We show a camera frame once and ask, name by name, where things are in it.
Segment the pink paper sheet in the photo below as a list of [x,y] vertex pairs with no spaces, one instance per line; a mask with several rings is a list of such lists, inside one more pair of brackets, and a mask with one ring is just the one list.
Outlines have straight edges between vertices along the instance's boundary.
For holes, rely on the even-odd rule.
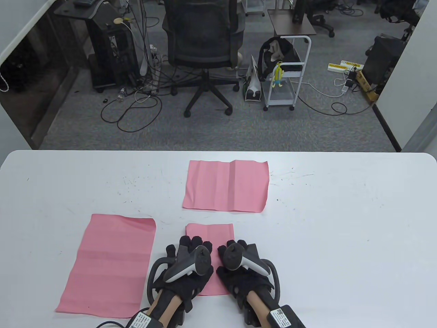
[[56,312],[130,318],[140,309],[153,219],[93,214]]
[[206,284],[205,288],[199,295],[214,296],[229,294],[220,278],[215,273],[215,270],[222,265],[219,258],[217,248],[221,245],[226,245],[228,240],[234,239],[234,225],[233,224],[197,224],[190,223],[186,228],[187,236],[191,238],[194,236],[202,237],[203,241],[210,241],[212,243],[211,263],[214,267],[214,273]]
[[190,161],[182,207],[260,213],[266,205],[269,178],[267,162]]

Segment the metal shelf cart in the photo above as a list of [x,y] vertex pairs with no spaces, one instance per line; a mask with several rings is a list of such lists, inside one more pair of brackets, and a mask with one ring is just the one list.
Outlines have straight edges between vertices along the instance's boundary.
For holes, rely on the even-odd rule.
[[266,0],[242,0],[241,3],[246,16],[249,13],[263,13],[263,17],[266,15]]
[[[263,88],[264,93],[264,99],[265,99],[265,106],[263,110],[266,112],[269,108],[269,106],[275,106],[275,105],[289,105],[290,110],[293,111],[296,106],[296,101],[299,95],[299,90],[302,84],[303,74],[305,72],[306,63],[308,61],[309,51],[311,49],[311,39],[307,35],[290,35],[290,36],[281,36],[281,38],[287,39],[291,42],[291,44],[294,46],[295,39],[303,38],[308,41],[308,47],[305,54],[305,60],[301,61],[301,57],[297,53],[296,49],[293,47],[293,50],[295,52],[295,62],[291,63],[281,63],[281,66],[292,66],[292,70],[290,71],[284,71],[284,74],[282,75],[282,87],[279,87],[274,85],[273,78],[275,76],[276,71],[279,68],[279,65],[276,65],[273,69],[273,72],[267,76],[266,80],[264,82],[261,82],[261,86]],[[297,83],[296,91],[293,88],[293,83],[291,81],[291,78],[298,78],[299,81],[295,82]]]

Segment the hand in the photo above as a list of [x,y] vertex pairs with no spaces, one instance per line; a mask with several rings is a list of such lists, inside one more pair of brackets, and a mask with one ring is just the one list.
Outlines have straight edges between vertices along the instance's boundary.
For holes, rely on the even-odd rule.
[[[218,254],[222,261],[226,249],[234,243],[235,241],[229,240],[227,246],[222,245],[218,248]],[[247,243],[244,240],[239,240],[238,243],[247,250]],[[243,307],[243,302],[246,300],[250,291],[265,288],[271,292],[271,290],[274,289],[269,278],[260,275],[252,269],[245,269],[242,266],[234,271],[228,270],[224,266],[220,266],[217,268],[216,272],[229,292],[237,299],[240,308]]]
[[[182,236],[179,240],[179,244],[188,247],[189,253],[194,251],[194,249],[200,245],[204,245],[209,253],[212,252],[212,244],[209,241],[202,242],[202,238],[199,236],[193,237],[193,239],[190,239],[188,236]],[[176,258],[176,248],[174,245],[168,245],[166,252],[167,257]],[[214,268],[210,266],[207,273],[203,276],[198,275],[196,272],[192,272],[190,275],[183,275],[171,283],[166,283],[163,280],[166,271],[167,269],[164,270],[158,279],[155,280],[153,288],[155,288],[157,292],[160,290],[172,291],[182,300],[185,312],[189,312],[193,308],[191,300],[203,290],[209,278],[211,278]]]

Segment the brown desk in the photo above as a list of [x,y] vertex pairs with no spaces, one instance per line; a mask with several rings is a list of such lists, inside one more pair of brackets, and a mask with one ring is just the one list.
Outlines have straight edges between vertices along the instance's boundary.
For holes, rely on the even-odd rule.
[[268,9],[275,35],[315,35],[316,32],[306,15],[302,24],[293,23],[293,11],[290,9]]

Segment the gray carpet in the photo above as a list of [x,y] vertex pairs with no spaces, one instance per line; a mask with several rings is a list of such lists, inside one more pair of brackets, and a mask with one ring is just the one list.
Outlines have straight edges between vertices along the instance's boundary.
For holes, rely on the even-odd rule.
[[[274,7],[269,1],[268,7]],[[321,91],[336,95],[340,87],[333,80],[340,74],[328,72],[328,63],[345,59],[364,63],[365,50],[378,33],[402,36],[404,24],[390,24],[373,13],[374,5],[358,6],[364,10],[362,17],[348,17],[338,11],[326,15],[326,22],[335,28],[335,37],[328,38],[326,30],[316,28],[312,37],[304,81]],[[164,16],[163,6],[154,1],[146,2],[148,16]],[[166,34],[161,24],[148,29],[150,42],[161,53],[166,53]],[[250,55],[258,57],[261,44],[273,35],[267,16],[253,14],[246,18],[244,44],[240,52],[244,65]],[[298,49],[305,45],[297,44]],[[215,74],[229,74],[225,70]],[[182,88],[175,97],[163,96],[163,109],[148,128],[138,133],[124,133],[113,124],[100,119],[102,101],[115,99],[118,90],[106,90],[97,94],[91,87],[89,72],[80,72],[75,85],[54,120],[41,149],[74,150],[258,150],[258,151],[394,151],[372,109],[358,115],[330,117],[306,107],[301,101],[291,112],[288,107],[271,107],[263,112],[263,103],[244,102],[241,92],[233,92],[232,86],[219,87],[234,105],[232,116],[225,116],[224,105],[211,92],[204,93],[192,108],[191,118],[182,116],[185,106],[195,89]],[[334,114],[330,105],[341,101],[349,112],[367,107],[363,95],[350,91],[340,98],[324,97],[308,85],[303,85],[301,97],[309,105]],[[105,112],[107,119],[116,119],[130,104],[130,98],[114,103]],[[149,122],[158,108],[130,111],[121,126],[137,129]]]

